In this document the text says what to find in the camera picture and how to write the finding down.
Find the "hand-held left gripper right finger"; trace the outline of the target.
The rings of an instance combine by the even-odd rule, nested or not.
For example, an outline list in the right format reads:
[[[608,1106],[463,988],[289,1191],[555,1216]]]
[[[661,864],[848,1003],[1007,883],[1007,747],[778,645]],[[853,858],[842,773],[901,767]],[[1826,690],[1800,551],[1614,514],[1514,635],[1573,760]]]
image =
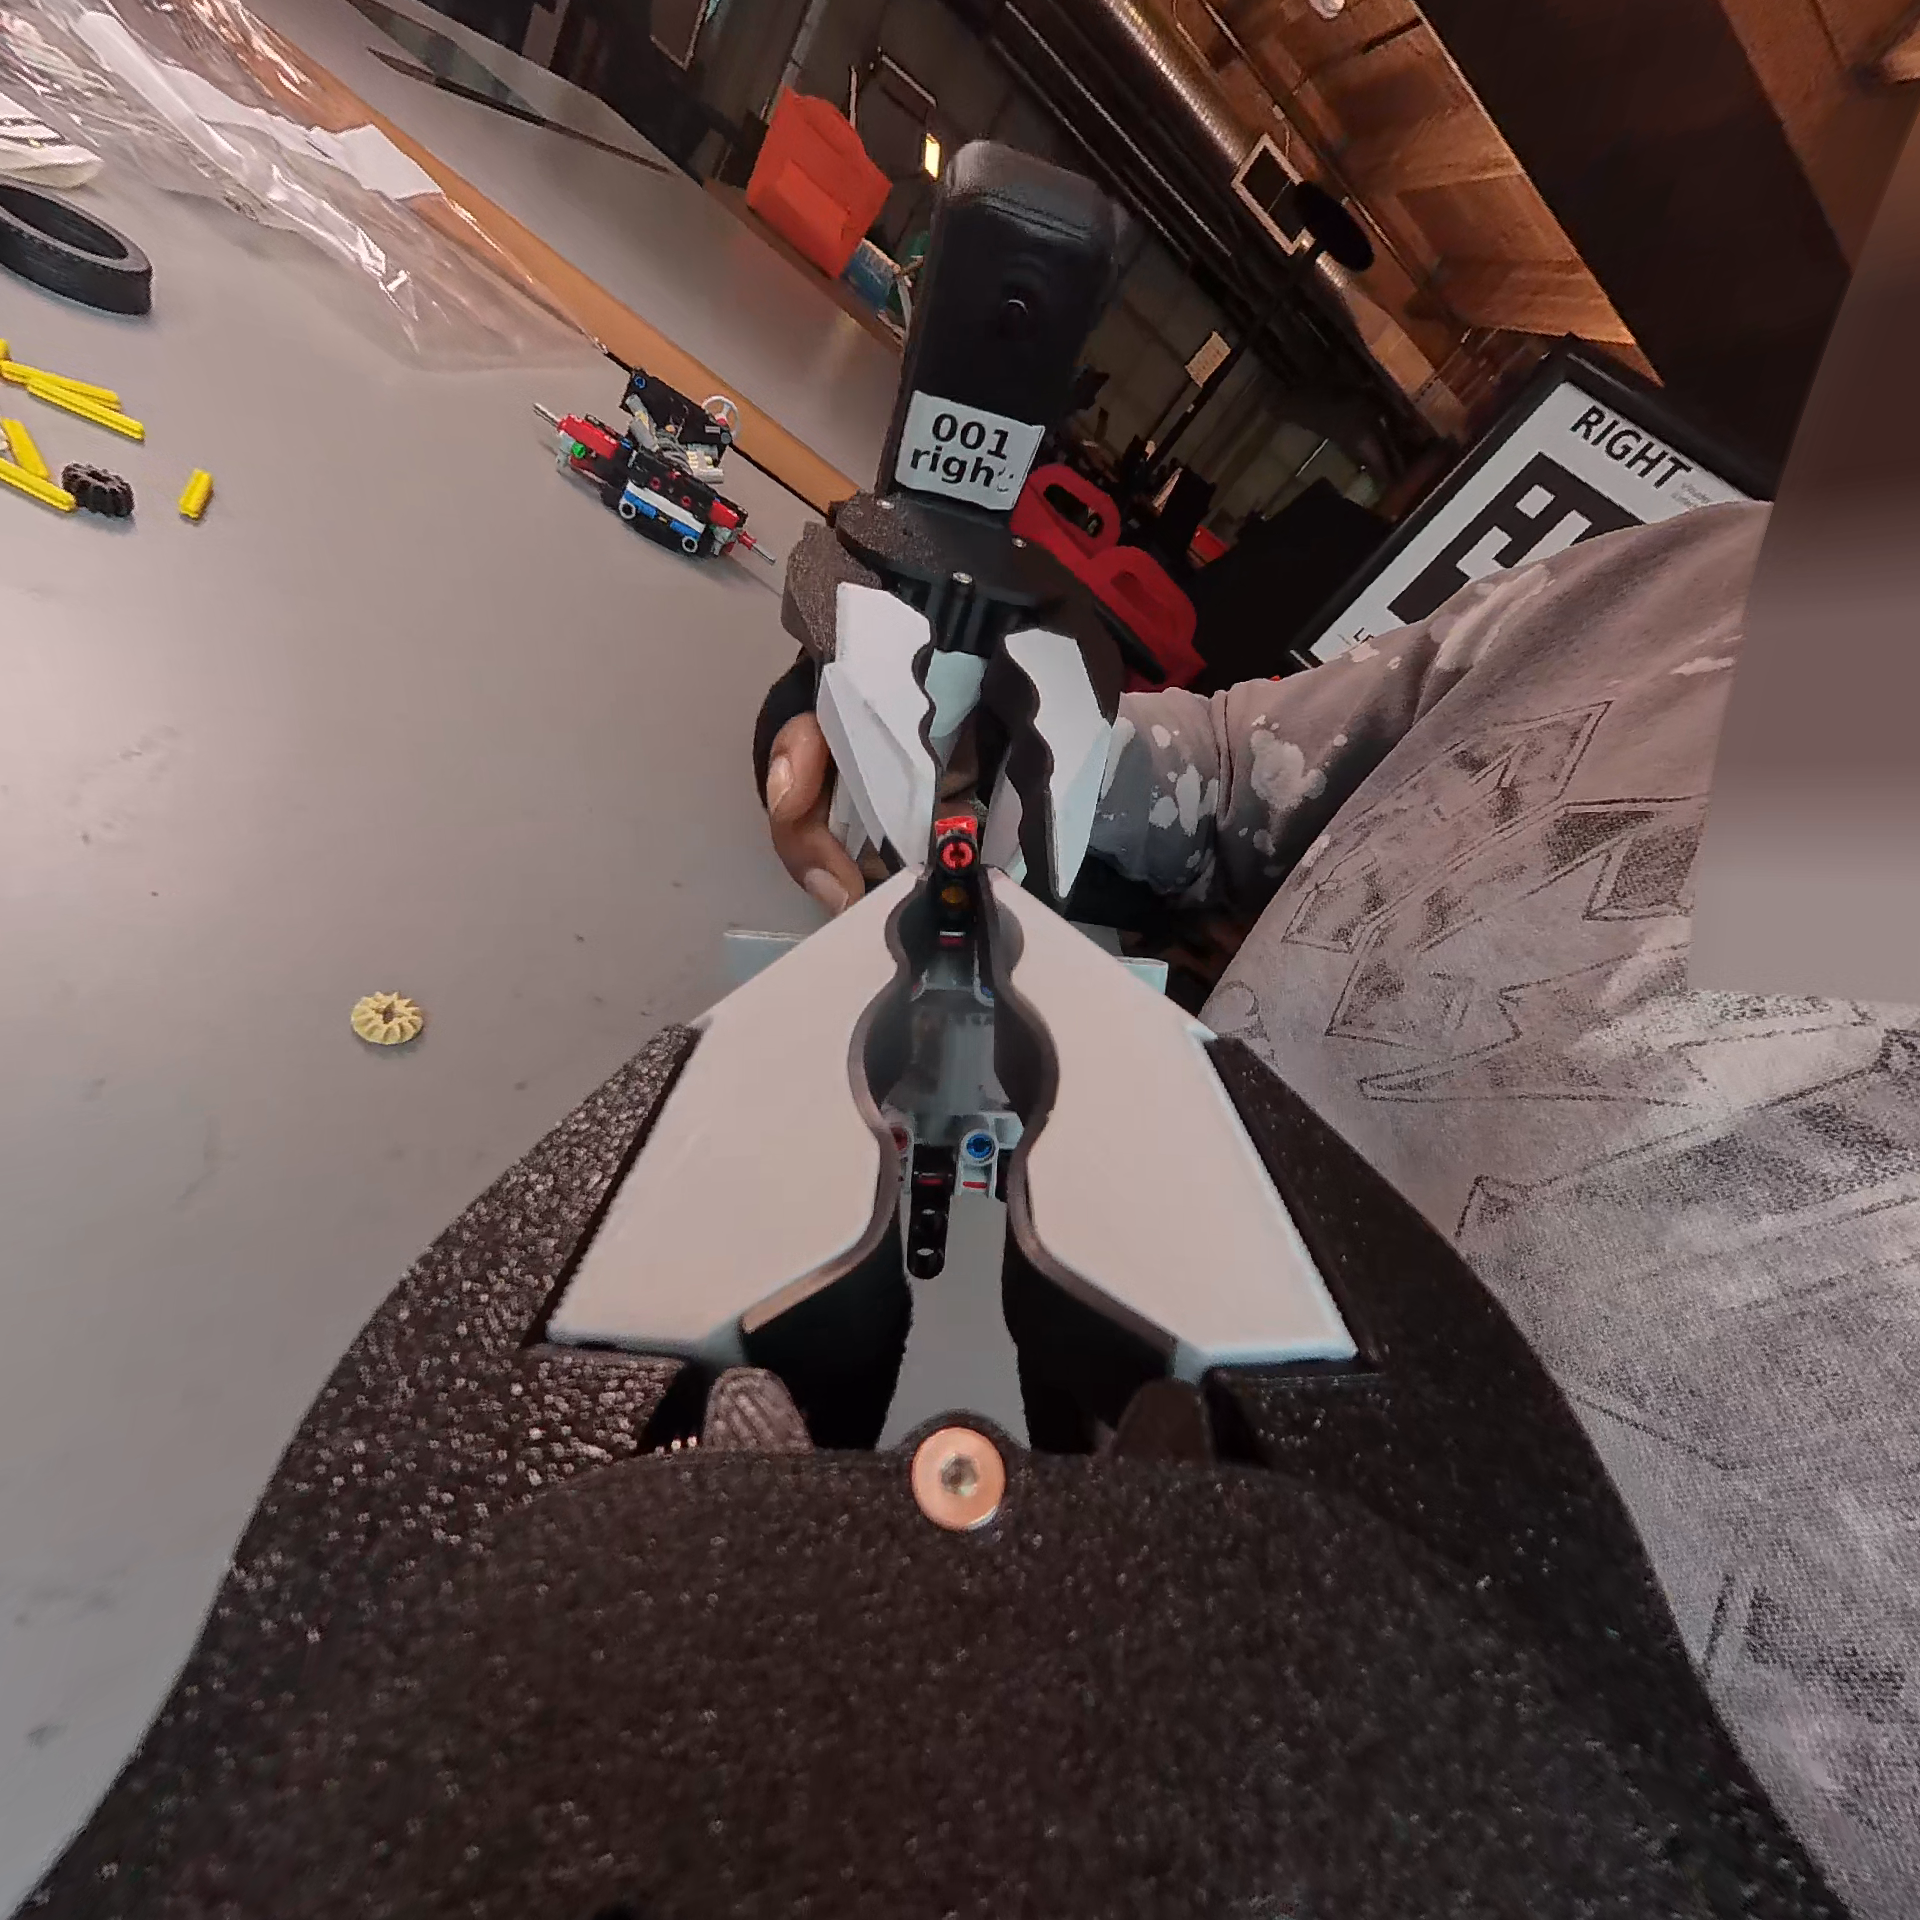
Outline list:
[[[1348,1367],[1358,1343],[1213,1058],[1213,1031],[1005,877],[982,955],[1020,1120],[1007,1326],[1061,1389]]]

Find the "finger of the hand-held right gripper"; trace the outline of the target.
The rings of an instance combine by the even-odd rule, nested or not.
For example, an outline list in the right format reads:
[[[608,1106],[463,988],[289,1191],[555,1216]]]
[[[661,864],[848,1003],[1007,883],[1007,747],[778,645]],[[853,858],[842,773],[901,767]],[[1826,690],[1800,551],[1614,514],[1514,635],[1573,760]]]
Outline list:
[[[1069,635],[1023,635],[1020,849],[1027,884],[1064,906],[1087,862],[1110,756],[1116,676]]]
[[[924,686],[935,655],[928,618],[882,589],[834,591],[834,648],[820,675],[817,719],[829,745],[829,831],[848,852],[891,869],[923,869],[946,779]]]

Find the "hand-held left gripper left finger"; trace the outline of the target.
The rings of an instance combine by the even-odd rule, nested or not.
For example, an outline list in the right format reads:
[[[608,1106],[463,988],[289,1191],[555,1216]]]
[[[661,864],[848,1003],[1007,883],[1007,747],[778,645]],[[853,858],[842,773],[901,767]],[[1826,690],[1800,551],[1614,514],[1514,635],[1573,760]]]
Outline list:
[[[901,980],[894,877],[696,1018],[692,1048],[546,1321],[559,1346],[748,1360],[879,1245],[901,1172],[865,1067]]]

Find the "grey toy brick assembly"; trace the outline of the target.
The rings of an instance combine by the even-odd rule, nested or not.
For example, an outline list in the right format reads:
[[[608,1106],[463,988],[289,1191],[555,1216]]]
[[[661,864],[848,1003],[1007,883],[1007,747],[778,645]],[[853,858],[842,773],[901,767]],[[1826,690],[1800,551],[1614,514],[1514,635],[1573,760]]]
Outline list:
[[[956,1202],[1005,1200],[1025,1133],[996,1072],[996,898],[975,813],[935,810],[916,906],[924,941],[907,1000],[907,1054],[880,1112],[901,1158],[904,1275],[931,1282],[949,1264]]]

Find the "person's right forearm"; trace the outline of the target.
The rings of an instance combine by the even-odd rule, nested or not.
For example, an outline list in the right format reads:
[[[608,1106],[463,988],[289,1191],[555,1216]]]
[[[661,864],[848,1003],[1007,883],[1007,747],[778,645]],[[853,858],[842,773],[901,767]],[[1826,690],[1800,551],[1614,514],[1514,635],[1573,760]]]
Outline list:
[[[1292,676],[1127,692],[1079,888],[1267,908],[1370,780],[1444,735],[1521,599],[1484,583]]]

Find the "grey desk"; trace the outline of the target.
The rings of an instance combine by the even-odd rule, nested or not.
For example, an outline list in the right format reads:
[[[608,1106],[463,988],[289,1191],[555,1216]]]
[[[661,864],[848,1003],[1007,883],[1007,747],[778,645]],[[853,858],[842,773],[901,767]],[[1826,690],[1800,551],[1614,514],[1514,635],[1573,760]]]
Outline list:
[[[610,363],[426,368],[326,263],[89,192],[110,319],[4,276],[20,358],[121,393],[124,525],[4,500],[4,1910],[131,1759],[256,1500],[408,1264],[664,1025],[807,934],[755,794],[773,570],[577,497],[534,406]],[[415,1044],[354,1038],[369,995]]]

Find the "person's right hand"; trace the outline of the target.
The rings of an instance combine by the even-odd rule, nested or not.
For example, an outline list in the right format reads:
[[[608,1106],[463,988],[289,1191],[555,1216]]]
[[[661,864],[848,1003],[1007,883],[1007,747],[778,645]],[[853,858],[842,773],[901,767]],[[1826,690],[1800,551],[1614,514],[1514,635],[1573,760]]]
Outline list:
[[[838,919],[867,895],[869,880],[833,827],[837,767],[813,712],[789,719],[773,737],[763,801],[775,857],[804,896]]]

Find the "orange crate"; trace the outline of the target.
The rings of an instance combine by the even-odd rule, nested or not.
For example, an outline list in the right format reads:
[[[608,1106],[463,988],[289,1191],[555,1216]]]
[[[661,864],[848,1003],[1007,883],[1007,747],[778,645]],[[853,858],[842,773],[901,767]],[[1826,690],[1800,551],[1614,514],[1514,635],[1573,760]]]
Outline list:
[[[825,98],[782,88],[747,183],[748,210],[829,280],[842,278],[893,181]]]

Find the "black toy brick car chassis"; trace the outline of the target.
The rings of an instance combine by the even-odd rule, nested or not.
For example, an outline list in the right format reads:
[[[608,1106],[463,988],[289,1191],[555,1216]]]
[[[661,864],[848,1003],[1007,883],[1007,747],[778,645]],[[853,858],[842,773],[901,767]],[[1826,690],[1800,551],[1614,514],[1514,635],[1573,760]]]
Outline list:
[[[743,428],[732,396],[694,400],[632,368],[620,396],[622,427],[540,402],[534,415],[555,440],[557,470],[588,486],[643,539],[703,563],[732,555],[778,563],[751,530],[748,513],[723,492],[725,463]]]

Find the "person's grey printed sweatshirt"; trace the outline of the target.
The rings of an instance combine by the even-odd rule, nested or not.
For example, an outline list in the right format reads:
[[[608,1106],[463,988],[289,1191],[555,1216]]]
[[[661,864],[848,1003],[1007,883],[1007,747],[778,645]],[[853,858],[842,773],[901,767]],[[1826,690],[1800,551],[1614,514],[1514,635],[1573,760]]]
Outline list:
[[[1519,611],[1446,730],[1284,877],[1211,1017],[1500,1298],[1752,1771],[1856,1916],[1916,1916],[1916,1010],[1691,984],[1766,520],[1489,579]]]

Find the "grey table with dark cutout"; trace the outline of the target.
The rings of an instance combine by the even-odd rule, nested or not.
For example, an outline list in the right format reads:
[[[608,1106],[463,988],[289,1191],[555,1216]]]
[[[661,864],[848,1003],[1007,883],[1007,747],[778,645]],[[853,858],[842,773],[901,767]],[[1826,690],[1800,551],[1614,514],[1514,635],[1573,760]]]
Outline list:
[[[432,4],[255,4],[303,54],[712,368],[894,375],[901,340],[592,92]]]

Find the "white paper sheet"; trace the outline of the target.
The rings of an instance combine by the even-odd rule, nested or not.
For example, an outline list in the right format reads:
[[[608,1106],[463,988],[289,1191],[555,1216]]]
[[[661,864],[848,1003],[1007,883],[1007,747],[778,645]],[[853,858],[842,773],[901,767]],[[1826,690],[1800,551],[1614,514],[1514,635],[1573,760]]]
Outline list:
[[[370,125],[330,132],[305,128],[272,113],[242,113],[238,118],[202,113],[202,120],[216,132],[261,134],[289,153],[325,161],[350,176],[356,187],[393,202],[415,202],[442,195],[425,167]]]

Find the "clear plastic bag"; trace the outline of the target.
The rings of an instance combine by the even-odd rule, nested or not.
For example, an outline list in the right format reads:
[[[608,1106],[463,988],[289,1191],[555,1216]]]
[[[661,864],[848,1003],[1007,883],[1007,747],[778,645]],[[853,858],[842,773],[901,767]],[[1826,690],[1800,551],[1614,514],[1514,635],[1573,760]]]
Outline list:
[[[25,2],[3,11],[4,92],[96,153],[106,181],[201,200],[325,263],[396,351],[436,371],[539,367],[597,349],[479,217],[343,83],[248,4]],[[202,114],[307,130],[373,126],[441,197],[393,202],[334,164]]]

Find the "group of yellow toy pins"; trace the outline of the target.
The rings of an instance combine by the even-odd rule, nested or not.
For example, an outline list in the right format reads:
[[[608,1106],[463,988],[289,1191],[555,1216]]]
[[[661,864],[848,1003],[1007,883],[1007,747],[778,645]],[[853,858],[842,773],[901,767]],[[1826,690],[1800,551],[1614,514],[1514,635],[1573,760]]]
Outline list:
[[[58,415],[62,421],[81,422],[89,431],[110,437],[114,445],[144,448],[148,445],[151,431],[147,422],[131,410],[123,393],[113,387],[89,382],[37,363],[23,360],[15,354],[9,340],[3,343],[3,382],[4,486],[37,500],[54,514],[85,516],[85,513],[77,511],[75,500],[62,492],[58,484],[61,470],[66,465],[109,468],[132,484],[132,478],[127,472],[103,463],[100,458],[73,458],[62,465],[54,463],[45,446],[37,440],[37,431],[29,427],[29,421],[23,412],[27,404],[37,404],[38,409]]]

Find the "white instruction booklet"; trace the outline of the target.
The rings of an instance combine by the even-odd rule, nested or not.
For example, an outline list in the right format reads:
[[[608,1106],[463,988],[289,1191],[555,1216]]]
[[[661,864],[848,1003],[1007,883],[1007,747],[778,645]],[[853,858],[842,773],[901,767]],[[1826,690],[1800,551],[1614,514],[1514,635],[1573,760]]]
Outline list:
[[[0,101],[3,181],[40,191],[73,191],[96,181],[103,156],[62,134],[37,104]]]

